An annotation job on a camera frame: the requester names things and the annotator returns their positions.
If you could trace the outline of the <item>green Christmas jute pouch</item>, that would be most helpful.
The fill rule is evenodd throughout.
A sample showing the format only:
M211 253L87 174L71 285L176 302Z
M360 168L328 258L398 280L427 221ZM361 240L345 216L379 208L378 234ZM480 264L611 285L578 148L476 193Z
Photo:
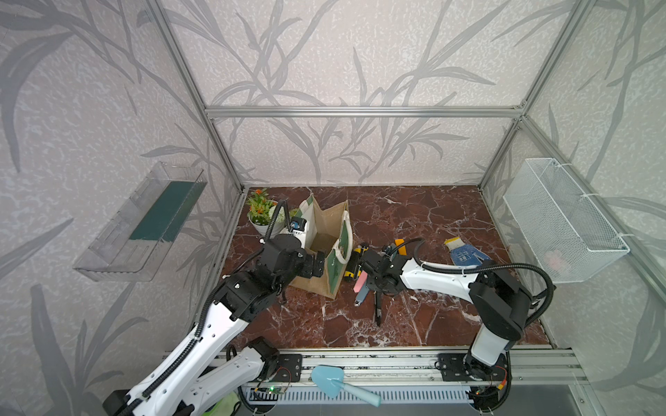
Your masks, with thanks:
M347 201L322 209L313 193L299 206L297 215L306 220L305 249L324 253L322 277L296 277L291 287L335 299L354 249Z

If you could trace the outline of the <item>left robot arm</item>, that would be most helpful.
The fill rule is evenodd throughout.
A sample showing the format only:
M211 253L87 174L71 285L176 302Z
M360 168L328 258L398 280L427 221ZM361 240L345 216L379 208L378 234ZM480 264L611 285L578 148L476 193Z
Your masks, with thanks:
M322 277L325 255L279 234L250 258L253 267L241 265L220 281L199 321L161 365L130 390L104 400L105 414L202 415L243 384L274 372L279 352L268 341L254 341L215 369L210 365L295 278Z

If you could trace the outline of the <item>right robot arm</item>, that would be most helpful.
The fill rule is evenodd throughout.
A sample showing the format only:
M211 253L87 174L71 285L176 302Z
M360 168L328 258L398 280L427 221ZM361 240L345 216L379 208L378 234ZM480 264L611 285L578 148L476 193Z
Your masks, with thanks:
M432 291L471 303L481 320L468 350L468 364L493 367L551 305L555 285L541 268L529 263L499 265L486 260L478 266L439 265L394 254L366 251L359 261L370 291L395 296L402 291ZM545 288L532 294L511 270L527 270L542 278Z

